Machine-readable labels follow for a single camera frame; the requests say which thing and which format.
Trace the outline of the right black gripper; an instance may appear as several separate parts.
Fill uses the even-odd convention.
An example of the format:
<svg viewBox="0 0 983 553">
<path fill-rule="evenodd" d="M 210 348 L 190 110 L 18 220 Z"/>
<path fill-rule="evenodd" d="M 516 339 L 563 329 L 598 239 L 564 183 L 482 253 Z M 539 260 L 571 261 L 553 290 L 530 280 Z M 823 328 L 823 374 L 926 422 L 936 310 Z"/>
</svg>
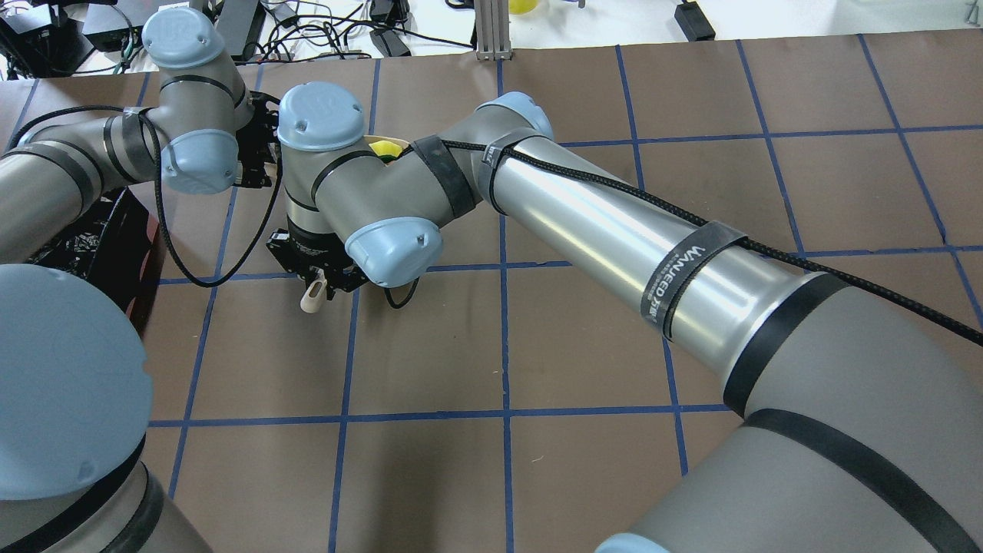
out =
<svg viewBox="0 0 983 553">
<path fill-rule="evenodd" d="M 326 281 L 327 300 L 333 300 L 338 291 L 351 293 L 368 283 L 334 232 L 302 230 L 289 220 L 285 230 L 275 230 L 267 238 L 266 248 L 285 273 L 298 277 L 306 287 L 314 280 Z"/>
</svg>

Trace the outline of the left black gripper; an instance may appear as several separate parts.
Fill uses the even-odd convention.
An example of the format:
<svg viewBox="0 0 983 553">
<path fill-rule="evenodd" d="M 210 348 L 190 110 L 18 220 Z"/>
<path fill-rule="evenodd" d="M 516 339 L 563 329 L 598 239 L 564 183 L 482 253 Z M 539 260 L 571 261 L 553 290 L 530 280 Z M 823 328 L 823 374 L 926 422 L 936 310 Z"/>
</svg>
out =
<svg viewBox="0 0 983 553">
<path fill-rule="evenodd" d="M 236 187 L 260 189 L 273 186 L 270 171 L 280 161 L 280 100 L 262 91 L 249 91 L 250 119 L 236 132 L 238 167 Z"/>
</svg>

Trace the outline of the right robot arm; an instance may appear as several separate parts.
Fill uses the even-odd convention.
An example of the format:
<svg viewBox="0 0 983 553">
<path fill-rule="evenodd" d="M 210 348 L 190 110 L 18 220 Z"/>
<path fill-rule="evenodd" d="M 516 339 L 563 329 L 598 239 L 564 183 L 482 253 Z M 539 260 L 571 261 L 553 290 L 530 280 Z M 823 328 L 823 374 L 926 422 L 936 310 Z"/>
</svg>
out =
<svg viewBox="0 0 983 553">
<path fill-rule="evenodd" d="M 716 372 L 742 420 L 601 552 L 979 552 L 981 393 L 895 291 L 686 214 L 554 141 L 522 92 L 380 160 L 333 83 L 280 102 L 302 245 L 329 232 L 368 281 L 418 279 L 440 227 L 488 202 Z"/>
</svg>

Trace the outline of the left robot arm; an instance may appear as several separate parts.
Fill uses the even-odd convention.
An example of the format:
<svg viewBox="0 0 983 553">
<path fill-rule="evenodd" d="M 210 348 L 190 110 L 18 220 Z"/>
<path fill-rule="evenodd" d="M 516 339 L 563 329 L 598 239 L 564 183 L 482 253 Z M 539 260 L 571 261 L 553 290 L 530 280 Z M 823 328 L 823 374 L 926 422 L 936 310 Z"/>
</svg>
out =
<svg viewBox="0 0 983 553">
<path fill-rule="evenodd" d="M 155 108 L 78 106 L 40 115 L 2 154 L 2 550 L 207 552 L 145 462 L 152 410 L 132 313 L 170 243 L 127 192 L 218 194 L 241 171 L 268 185 L 265 154 L 238 136 L 263 121 L 199 9 L 151 15 Z"/>
</svg>

